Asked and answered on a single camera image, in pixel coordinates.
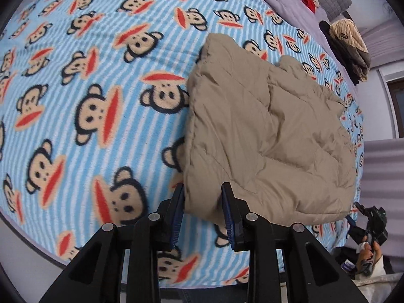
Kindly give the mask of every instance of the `purple bed sheet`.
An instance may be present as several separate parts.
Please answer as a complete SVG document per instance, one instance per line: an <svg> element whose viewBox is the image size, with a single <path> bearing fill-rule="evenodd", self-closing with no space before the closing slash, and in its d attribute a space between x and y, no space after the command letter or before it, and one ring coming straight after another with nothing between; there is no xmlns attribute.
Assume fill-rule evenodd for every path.
<svg viewBox="0 0 404 303"><path fill-rule="evenodd" d="M322 33L319 27L318 17L313 14L309 8L307 8L301 0L264 0L272 9L274 9L286 22L294 27L301 28L305 32L309 33L313 39L323 47L327 54L334 59L338 68L341 70L345 81L348 83L349 90L354 96L356 96L356 89L354 84L349 78L349 75L339 61L336 59L333 51L331 50L326 37Z"/></svg>

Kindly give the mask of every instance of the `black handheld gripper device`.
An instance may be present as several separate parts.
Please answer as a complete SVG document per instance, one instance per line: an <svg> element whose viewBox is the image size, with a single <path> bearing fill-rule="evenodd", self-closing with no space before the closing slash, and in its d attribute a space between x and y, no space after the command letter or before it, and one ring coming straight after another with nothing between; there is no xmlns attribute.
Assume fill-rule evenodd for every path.
<svg viewBox="0 0 404 303"><path fill-rule="evenodd" d="M326 249L300 223L272 224L251 213L221 188L223 213L231 247L250 251L247 303L281 303L276 249L282 250L288 303L366 303L367 300ZM157 212L135 224L104 224L66 266L40 303L119 303L122 265L130 249L127 303L159 303L157 251L171 251L179 236L184 186Z"/></svg>

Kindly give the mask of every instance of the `red cloth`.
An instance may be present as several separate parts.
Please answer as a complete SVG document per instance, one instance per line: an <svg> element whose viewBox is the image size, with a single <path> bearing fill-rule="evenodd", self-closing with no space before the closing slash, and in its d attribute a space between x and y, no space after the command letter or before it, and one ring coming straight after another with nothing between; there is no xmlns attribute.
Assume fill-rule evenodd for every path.
<svg viewBox="0 0 404 303"><path fill-rule="evenodd" d="M312 11L313 14L316 13L316 5L313 0L302 0L302 2Z"/></svg>

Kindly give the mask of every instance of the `monkey print blanket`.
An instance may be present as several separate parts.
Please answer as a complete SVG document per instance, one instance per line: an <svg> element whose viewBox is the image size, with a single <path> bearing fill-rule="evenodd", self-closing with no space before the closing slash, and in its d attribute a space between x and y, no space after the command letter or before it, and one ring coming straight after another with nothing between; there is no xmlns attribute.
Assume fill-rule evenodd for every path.
<svg viewBox="0 0 404 303"><path fill-rule="evenodd" d="M103 223L133 223L170 197L185 84L209 32L272 63L292 55L345 101L359 198L361 111L334 60L263 0L35 0L0 42L0 208L23 236L67 264ZM345 242L344 220L308 228L329 250ZM162 287L248 279L248 253L191 215L158 257Z"/></svg>

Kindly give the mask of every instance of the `silver bolt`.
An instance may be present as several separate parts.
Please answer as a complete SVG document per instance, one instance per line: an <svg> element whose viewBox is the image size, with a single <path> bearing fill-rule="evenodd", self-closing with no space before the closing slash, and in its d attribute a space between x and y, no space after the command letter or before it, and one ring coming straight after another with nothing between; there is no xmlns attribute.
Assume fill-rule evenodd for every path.
<svg viewBox="0 0 404 303"><path fill-rule="evenodd" d="M295 230L296 232L303 232L304 231L304 226L301 223L295 223L293 225L293 230Z"/></svg>
<svg viewBox="0 0 404 303"><path fill-rule="evenodd" d="M248 221L257 221L258 220L258 215L256 215L255 213L248 213L246 215L246 219Z"/></svg>
<svg viewBox="0 0 404 303"><path fill-rule="evenodd" d="M113 228L114 228L113 223L105 223L102 225L102 230L104 230L105 232L111 231Z"/></svg>
<svg viewBox="0 0 404 303"><path fill-rule="evenodd" d="M158 219L160 219L160 214L158 214L158 213L149 214L149 220L150 221L157 221Z"/></svg>

